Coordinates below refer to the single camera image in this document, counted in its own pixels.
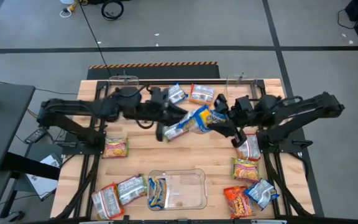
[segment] wooden table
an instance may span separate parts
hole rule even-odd
[[[284,96],[280,79],[265,79],[267,94]],[[94,100],[94,93],[97,81],[81,82],[78,99]],[[216,93],[225,93],[225,85],[209,85],[216,89]],[[190,85],[181,86],[187,93],[190,92]],[[250,88],[246,85],[230,85],[228,87],[229,106],[234,100],[244,95],[251,95]],[[142,91],[143,99],[147,100],[150,95],[146,90]],[[199,105],[190,103],[188,100],[179,104],[186,110],[195,110]],[[75,116],[73,118],[83,126],[89,126],[90,117]],[[153,212],[147,206],[146,197],[138,198],[124,207],[126,215],[131,220],[172,220],[172,219],[227,219],[230,217],[230,210],[223,195],[223,188],[235,185],[244,185],[243,182],[232,179],[232,157],[236,157],[236,151],[231,146],[229,139],[211,131],[207,134],[189,133],[175,139],[174,141],[158,142],[155,138],[155,128],[141,129],[135,121],[120,119],[115,123],[108,123],[106,128],[108,136],[127,135],[129,138],[129,157],[123,159],[101,159],[99,162],[96,190],[100,190],[111,182],[123,181],[135,174],[147,175],[152,170],[183,170],[202,169],[206,174],[208,205],[202,210],[170,210]],[[246,133],[255,133],[255,128],[245,128]],[[302,206],[313,213],[308,184],[305,178],[303,164],[288,154],[281,154],[283,172],[287,187]],[[58,215],[70,201],[77,191],[80,179],[83,156],[77,155],[68,161],[60,173],[55,201],[51,217]],[[259,172],[262,178],[267,178],[263,156],[259,161]],[[85,215],[88,190],[84,193],[80,216]],[[280,212],[284,214],[284,207],[281,197],[278,200]],[[272,204],[260,211],[255,206],[257,216],[254,218],[274,218]],[[93,209],[93,220],[97,219],[96,211]]]

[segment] gray floor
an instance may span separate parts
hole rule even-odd
[[[269,0],[280,45],[358,45],[353,30],[336,24],[337,11],[349,1]],[[100,6],[84,7],[100,46],[273,45],[260,0],[132,0],[124,5],[124,15],[115,22],[101,17]],[[58,15],[63,7],[59,0],[5,0],[0,49],[95,47],[81,9],[63,19]],[[345,14],[341,18],[351,25]],[[283,56],[294,94],[328,91],[345,104],[340,118],[315,121],[305,127],[305,135],[314,141],[310,154],[325,215],[358,218],[358,51]],[[107,63],[217,61],[221,78],[242,72],[249,78],[281,78],[274,51],[106,52],[104,58]],[[88,66],[95,64],[102,64],[99,53],[0,54],[0,81],[75,93]],[[54,97],[74,98],[36,92],[29,108],[37,111]],[[36,128],[26,115],[17,134],[25,138]],[[10,151],[23,154],[25,145],[15,139]],[[13,210],[27,212],[22,222],[45,220],[52,202],[53,196],[44,202],[24,198]]]

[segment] caution tape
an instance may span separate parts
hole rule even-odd
[[[134,68],[134,67],[159,67],[159,66],[183,66],[183,65],[217,65],[217,62],[171,62],[171,63],[132,63],[120,65],[108,65],[108,68]],[[92,65],[89,69],[106,68],[105,65]]]

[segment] ramen packet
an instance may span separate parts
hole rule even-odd
[[[179,84],[174,84],[168,89],[168,97],[169,100],[173,104],[177,104],[183,100],[185,100],[189,95],[185,93],[179,86]]]
[[[203,105],[197,110],[190,111],[177,124],[166,127],[164,136],[167,141],[171,141],[188,132],[204,134],[210,132],[207,125],[226,121],[226,115],[210,110],[208,105]]]
[[[258,161],[260,159],[260,151],[256,134],[247,134],[247,140],[238,148],[236,148],[237,157],[240,159]]]
[[[215,89],[197,84],[191,84],[190,102],[201,105],[212,105]]]
[[[128,138],[106,138],[103,159],[113,159],[128,156]]]
[[[119,204],[115,183],[109,184],[100,191],[93,193],[92,201],[102,220],[110,220],[124,214]]]
[[[275,200],[280,196],[274,186],[265,179],[261,179],[260,182],[245,189],[244,193],[258,203],[262,210],[265,209],[271,200]]]
[[[233,178],[247,180],[249,182],[259,181],[258,161],[247,161],[244,159],[233,159]]]
[[[121,205],[147,195],[147,184],[143,175],[135,175],[117,184],[117,193]]]
[[[165,178],[149,177],[149,207],[162,209],[167,197],[167,182]]]
[[[229,187],[223,189],[224,196],[231,210],[230,218],[255,216],[252,200],[244,194],[246,187]]]

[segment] plastic container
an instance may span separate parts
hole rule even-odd
[[[152,211],[205,208],[208,199],[203,170],[153,170],[147,179],[151,177],[164,178],[167,182],[164,208],[149,207]],[[149,186],[149,181],[147,184],[147,201],[149,201],[152,189]]]

